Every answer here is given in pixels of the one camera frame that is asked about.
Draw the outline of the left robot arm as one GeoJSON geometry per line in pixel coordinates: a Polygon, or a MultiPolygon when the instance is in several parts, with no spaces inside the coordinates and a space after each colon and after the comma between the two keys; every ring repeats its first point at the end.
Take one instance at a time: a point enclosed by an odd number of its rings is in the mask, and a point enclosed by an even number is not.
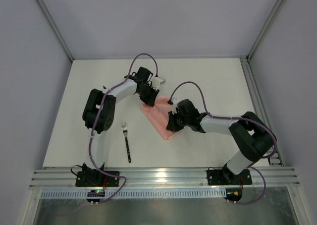
{"type": "Polygon", "coordinates": [[[163,84],[164,78],[153,76],[148,69],[140,67],[110,89],[91,90],[82,114],[85,126],[91,131],[84,162],[86,167],[101,170],[105,165],[105,137],[113,124],[116,104],[138,94],[145,105],[153,107],[163,84]]]}

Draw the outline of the pink satin napkin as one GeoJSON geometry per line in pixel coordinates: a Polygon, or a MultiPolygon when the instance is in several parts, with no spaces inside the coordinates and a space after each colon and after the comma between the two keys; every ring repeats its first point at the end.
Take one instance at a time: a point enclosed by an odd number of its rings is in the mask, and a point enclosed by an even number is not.
{"type": "Polygon", "coordinates": [[[160,96],[155,100],[153,107],[142,104],[141,111],[154,126],[156,131],[164,140],[171,139],[175,132],[167,130],[169,116],[168,113],[172,111],[172,105],[168,104],[168,96],[160,96]]]}

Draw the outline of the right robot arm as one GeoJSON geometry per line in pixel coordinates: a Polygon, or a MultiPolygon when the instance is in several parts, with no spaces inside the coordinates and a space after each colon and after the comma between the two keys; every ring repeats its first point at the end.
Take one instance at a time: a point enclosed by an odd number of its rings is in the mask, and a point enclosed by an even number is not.
{"type": "Polygon", "coordinates": [[[220,181],[226,184],[234,183],[244,170],[262,159],[271,147],[276,147],[276,136],[253,112],[224,117],[199,112],[188,99],[168,103],[173,105],[173,110],[168,112],[168,131],[178,132],[189,127],[194,132],[232,136],[239,150],[219,170],[220,181]]]}

